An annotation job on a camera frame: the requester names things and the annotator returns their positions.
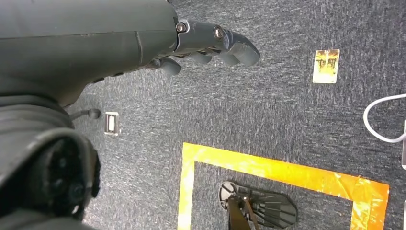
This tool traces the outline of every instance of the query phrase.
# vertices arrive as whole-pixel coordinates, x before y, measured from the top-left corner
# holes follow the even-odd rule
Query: white cable
[[[403,139],[406,138],[406,133],[404,133],[403,135],[401,135],[400,137],[396,138],[396,139],[389,139],[386,137],[383,137],[381,135],[379,135],[377,132],[375,132],[375,130],[372,129],[372,127],[370,126],[369,122],[368,122],[368,113],[369,110],[374,107],[375,105],[384,102],[384,101],[389,101],[389,100],[393,100],[393,99],[399,99],[399,98],[405,98],[406,97],[406,93],[405,94],[400,94],[400,95],[395,95],[395,96],[390,96],[390,97],[384,97],[381,98],[379,100],[376,100],[374,102],[372,102],[371,104],[369,104],[369,106],[367,106],[367,108],[364,111],[364,124],[367,127],[367,130],[372,133],[372,135],[374,135],[375,137],[377,137],[380,140],[383,140],[385,142],[389,142],[389,143],[397,143],[402,141]]]

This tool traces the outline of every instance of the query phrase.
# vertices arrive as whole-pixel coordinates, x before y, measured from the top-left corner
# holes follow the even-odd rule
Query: floor marking
[[[317,50],[313,67],[313,83],[336,83],[339,49]]]
[[[351,200],[351,230],[383,229],[389,196],[387,184],[309,166],[184,143],[178,230],[191,229],[196,161]]]

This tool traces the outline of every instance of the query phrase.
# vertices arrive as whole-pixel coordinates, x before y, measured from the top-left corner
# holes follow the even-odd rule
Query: orange tape
[[[356,176],[211,147],[183,144],[178,230],[190,230],[194,162],[292,184],[353,201],[351,230],[381,230],[389,185]]]

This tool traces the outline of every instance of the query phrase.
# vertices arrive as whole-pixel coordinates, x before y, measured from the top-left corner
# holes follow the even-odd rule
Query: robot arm
[[[143,68],[179,73],[169,56],[259,60],[244,36],[179,21],[165,0],[3,0],[0,22],[0,93],[45,96],[62,107],[108,76]]]
[[[28,219],[67,227],[97,195],[97,151],[61,108],[86,85],[139,69],[175,75],[170,56],[260,58],[244,36],[179,20],[165,0],[2,0],[0,22],[0,226],[9,229]]]

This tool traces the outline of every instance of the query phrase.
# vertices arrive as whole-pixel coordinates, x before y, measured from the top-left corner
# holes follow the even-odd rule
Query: metal bracket
[[[106,112],[104,133],[107,135],[118,136],[119,125],[117,112]]]

